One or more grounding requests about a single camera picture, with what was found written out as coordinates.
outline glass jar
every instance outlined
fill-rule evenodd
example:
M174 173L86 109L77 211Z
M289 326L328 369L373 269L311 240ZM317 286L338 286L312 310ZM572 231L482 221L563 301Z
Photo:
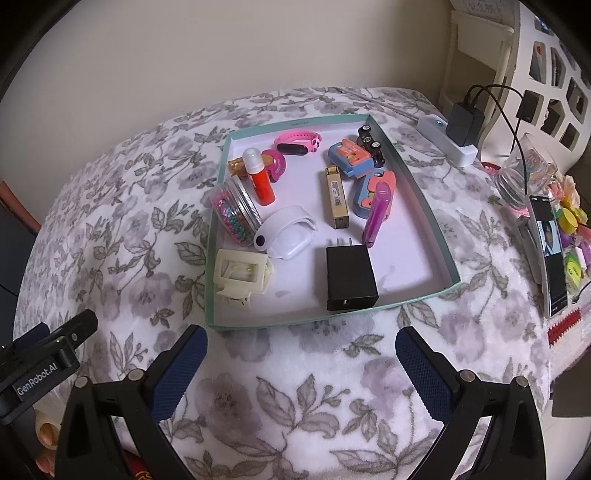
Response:
M523 134L519 143L525 155L528 175L527 193L536 195L549 184L558 168L550 154L539 145L534 145L530 134ZM523 162L519 146L515 146L509 158L496 172L494 182L504 201L516 210L525 208Z
M232 176L212 188L209 200L228 235L241 247L251 246L262 221L238 177Z

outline black power adapter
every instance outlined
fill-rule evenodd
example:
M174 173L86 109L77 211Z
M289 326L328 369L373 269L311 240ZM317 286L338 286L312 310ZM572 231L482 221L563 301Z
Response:
M445 133L458 147L475 145L484 124L484 113L467 102L454 103Z
M374 270L365 245L338 245L326 249L329 298L326 309L359 310L378 301Z

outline power strip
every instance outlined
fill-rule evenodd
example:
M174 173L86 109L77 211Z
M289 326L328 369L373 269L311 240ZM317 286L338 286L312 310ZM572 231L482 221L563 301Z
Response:
M418 119L419 133L445 153L455 166L463 168L472 165L476 160L478 149L474 145L458 146L447 136L446 128L447 122L432 113Z

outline floral blanket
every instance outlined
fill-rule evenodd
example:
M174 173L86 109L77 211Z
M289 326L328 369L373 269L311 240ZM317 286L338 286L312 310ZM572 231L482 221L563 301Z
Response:
M525 375L541 410L550 351L514 219L483 170L454 168L416 131L418 116L435 111L422 94L397 88L280 90L190 112L124 141L77 172L47 215L15 336L38 322L53 330L89 308L99 331L79 349L77 374L104 382L147 368L188 322L204 321L204 195L228 132L369 112L424 191L463 283L441 298L375 314L210 330L207 358L164 432L198 478L406 478L442 425L396 358L394 339L405 325L483 380ZM64 401L73 381L57 389Z

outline gold object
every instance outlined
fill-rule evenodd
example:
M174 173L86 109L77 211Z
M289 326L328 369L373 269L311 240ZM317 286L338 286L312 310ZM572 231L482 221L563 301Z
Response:
M347 228L349 226L349 211L343 182L340 179L339 169L332 165L326 169L326 183L329 188L330 209L332 211L334 228Z

